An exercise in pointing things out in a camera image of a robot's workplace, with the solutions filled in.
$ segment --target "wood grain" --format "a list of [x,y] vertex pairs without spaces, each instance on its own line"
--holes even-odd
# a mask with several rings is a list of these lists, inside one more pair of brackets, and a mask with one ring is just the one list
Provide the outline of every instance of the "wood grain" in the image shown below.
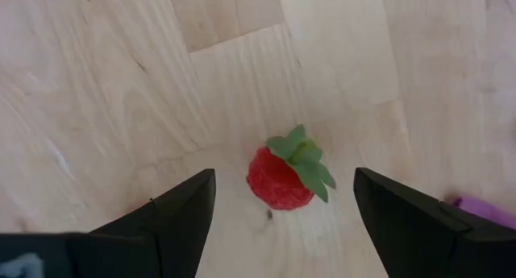
[[[387,277],[358,166],[516,213],[515,7],[0,0],[0,230],[91,230],[215,168],[198,277]],[[247,166],[301,122],[338,190],[269,218]]]

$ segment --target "wooden surface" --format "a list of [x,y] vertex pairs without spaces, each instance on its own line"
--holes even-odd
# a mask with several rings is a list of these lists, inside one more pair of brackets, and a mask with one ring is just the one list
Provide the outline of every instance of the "wooden surface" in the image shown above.
[[[91,230],[203,168],[198,277],[386,277],[367,166],[516,213],[516,0],[0,0],[0,230]],[[338,183],[273,212],[245,176],[305,123]]]

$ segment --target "strawberry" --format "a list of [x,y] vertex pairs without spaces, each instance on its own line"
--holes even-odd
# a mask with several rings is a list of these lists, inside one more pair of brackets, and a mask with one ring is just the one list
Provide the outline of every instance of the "strawberry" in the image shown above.
[[272,137],[256,151],[249,164],[247,182],[251,191],[275,210],[294,210],[307,205],[316,194],[328,201],[325,185],[335,181],[320,163],[321,149],[306,137],[299,125],[287,137]]

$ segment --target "purple object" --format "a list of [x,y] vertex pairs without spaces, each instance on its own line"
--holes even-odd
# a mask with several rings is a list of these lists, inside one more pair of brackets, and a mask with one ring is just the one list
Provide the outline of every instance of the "purple object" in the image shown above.
[[496,222],[499,225],[516,230],[516,217],[485,201],[480,201],[473,197],[459,197],[452,202],[452,205],[470,214],[475,214],[491,222]]

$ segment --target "green leaf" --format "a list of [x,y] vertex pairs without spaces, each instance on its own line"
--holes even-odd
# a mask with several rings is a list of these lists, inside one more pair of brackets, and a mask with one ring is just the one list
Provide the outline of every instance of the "green leaf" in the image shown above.
[[303,160],[318,162],[321,160],[321,157],[323,157],[323,151],[312,139],[308,139],[307,141],[298,145],[298,148],[292,157],[290,157],[290,161],[295,164],[300,163]]
[[271,153],[283,160],[287,160],[296,151],[296,146],[281,136],[267,139],[267,147]]
[[328,171],[328,168],[320,163],[318,163],[317,166],[319,177],[321,177],[322,182],[333,189],[337,189],[337,184],[335,183],[333,176],[331,176],[330,172]]
[[328,191],[318,174],[318,165],[314,161],[305,160],[300,164],[291,164],[299,179],[312,193],[324,202],[328,202]]
[[299,143],[303,142],[306,139],[306,130],[305,125],[297,125],[291,132],[287,135],[287,139],[294,145],[297,146]]

